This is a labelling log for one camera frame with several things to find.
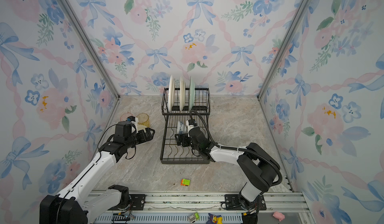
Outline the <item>cream ceramic bowl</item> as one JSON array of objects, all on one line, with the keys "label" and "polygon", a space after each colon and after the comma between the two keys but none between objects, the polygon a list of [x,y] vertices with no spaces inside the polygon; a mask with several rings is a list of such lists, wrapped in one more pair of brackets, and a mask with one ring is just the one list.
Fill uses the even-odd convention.
[{"label": "cream ceramic bowl", "polygon": [[141,145],[141,144],[144,144],[144,143],[147,143],[147,142],[150,142],[151,140],[139,140],[137,145]]},{"label": "cream ceramic bowl", "polygon": [[144,126],[144,125],[138,125],[138,126],[137,126],[137,131],[138,131],[138,133],[141,132],[141,131],[143,131],[144,133],[146,133],[146,132],[147,132],[147,129],[149,129],[149,128],[146,127],[146,126]]}]

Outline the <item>pink transparent cup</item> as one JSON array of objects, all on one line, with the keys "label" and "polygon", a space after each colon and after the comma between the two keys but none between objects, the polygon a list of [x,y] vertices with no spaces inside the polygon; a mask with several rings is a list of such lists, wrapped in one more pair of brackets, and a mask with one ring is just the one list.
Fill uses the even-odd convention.
[{"label": "pink transparent cup", "polygon": [[124,114],[121,115],[120,121],[121,122],[131,121],[132,120],[131,119],[132,116],[133,116],[133,114],[131,114],[131,113],[124,113]]}]

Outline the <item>blue floral bowl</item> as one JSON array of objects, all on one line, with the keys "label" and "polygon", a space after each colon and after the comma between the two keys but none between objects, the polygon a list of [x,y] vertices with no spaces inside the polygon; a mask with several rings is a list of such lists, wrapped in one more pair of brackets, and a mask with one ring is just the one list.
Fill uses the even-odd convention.
[{"label": "blue floral bowl", "polygon": [[187,133],[188,133],[187,126],[183,122],[178,121],[178,123],[177,123],[177,134],[178,135],[183,135],[183,134],[187,134]]}]

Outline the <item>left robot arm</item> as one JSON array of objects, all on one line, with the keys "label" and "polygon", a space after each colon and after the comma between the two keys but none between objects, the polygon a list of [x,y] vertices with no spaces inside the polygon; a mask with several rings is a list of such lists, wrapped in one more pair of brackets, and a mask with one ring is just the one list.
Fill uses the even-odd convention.
[{"label": "left robot arm", "polygon": [[129,188],[113,185],[103,194],[87,202],[101,178],[127,153],[128,149],[147,143],[154,138],[155,130],[138,130],[134,117],[116,124],[111,135],[97,151],[94,159],[63,190],[48,195],[40,203],[41,224],[92,224],[97,217],[111,208],[125,212],[133,200]]}]

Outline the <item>yellow transparent cup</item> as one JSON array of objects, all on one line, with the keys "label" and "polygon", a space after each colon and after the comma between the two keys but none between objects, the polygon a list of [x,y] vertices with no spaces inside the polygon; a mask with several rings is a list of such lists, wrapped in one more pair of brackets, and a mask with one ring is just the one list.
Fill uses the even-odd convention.
[{"label": "yellow transparent cup", "polygon": [[137,115],[137,122],[139,126],[150,127],[150,118],[146,113],[141,113]]}]

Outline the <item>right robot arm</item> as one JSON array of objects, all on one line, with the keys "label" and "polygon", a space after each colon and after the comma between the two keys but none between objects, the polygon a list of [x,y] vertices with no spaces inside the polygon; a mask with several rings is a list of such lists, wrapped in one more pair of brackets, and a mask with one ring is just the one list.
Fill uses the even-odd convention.
[{"label": "right robot arm", "polygon": [[246,147],[223,146],[207,134],[206,137],[199,127],[191,125],[187,132],[178,133],[175,138],[178,144],[189,145],[206,161],[240,167],[248,181],[239,192],[236,206],[246,211],[258,209],[262,195],[283,181],[280,165],[256,143]]}]

